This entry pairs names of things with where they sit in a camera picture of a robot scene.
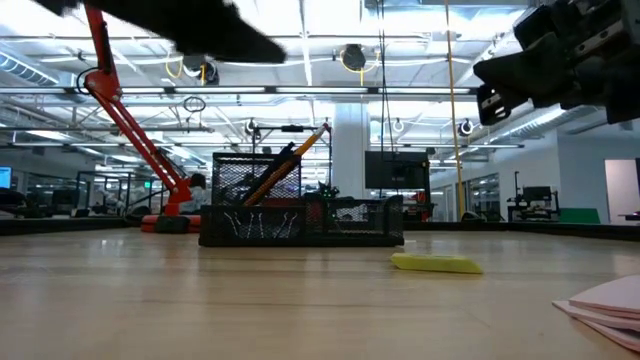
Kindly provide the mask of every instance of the person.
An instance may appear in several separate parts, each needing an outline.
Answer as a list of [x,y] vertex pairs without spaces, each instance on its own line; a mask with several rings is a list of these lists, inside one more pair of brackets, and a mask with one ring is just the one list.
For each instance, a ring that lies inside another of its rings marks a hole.
[[207,191],[207,178],[198,173],[191,175],[189,190],[191,190],[191,201],[180,204],[180,214],[199,214],[200,207],[210,202],[209,192]]

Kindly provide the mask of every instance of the red lamp arm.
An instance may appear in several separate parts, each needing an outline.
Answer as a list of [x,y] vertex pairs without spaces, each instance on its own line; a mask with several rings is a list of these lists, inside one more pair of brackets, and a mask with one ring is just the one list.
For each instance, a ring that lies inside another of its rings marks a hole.
[[109,46],[107,23],[104,21],[101,10],[93,8],[87,3],[84,6],[98,57],[98,69],[87,74],[84,86],[171,192],[169,202],[165,207],[165,214],[178,215],[180,203],[191,200],[189,179],[183,179],[178,174],[171,162],[158,150],[120,102],[122,89]]

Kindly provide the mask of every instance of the red base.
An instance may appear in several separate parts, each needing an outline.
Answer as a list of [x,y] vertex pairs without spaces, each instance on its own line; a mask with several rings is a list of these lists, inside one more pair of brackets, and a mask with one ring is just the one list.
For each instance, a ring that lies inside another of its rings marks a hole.
[[[198,234],[200,233],[200,215],[181,215],[191,220],[189,224],[189,233],[190,234]],[[147,215],[142,218],[142,225],[140,226],[140,230],[142,232],[155,232],[154,227],[156,222],[158,221],[158,215]]]

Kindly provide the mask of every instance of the television screen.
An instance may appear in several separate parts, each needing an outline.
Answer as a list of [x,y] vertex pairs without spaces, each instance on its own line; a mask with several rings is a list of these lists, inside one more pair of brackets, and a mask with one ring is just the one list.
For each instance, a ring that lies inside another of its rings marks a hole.
[[424,189],[428,185],[429,170],[422,164],[429,162],[427,153],[379,151],[365,152],[365,188],[367,189]]
[[0,188],[11,188],[11,168],[0,166]]

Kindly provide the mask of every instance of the mesh desk organizer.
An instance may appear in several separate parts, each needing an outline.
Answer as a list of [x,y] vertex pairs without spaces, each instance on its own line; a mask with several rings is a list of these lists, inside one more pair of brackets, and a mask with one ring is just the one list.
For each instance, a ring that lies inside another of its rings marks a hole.
[[257,205],[243,205],[243,200],[263,182],[265,170],[277,165],[278,156],[213,154],[212,205],[202,208],[200,246],[404,244],[402,196],[384,200],[326,199],[317,193],[303,196],[299,157],[294,158],[293,170],[276,182]]

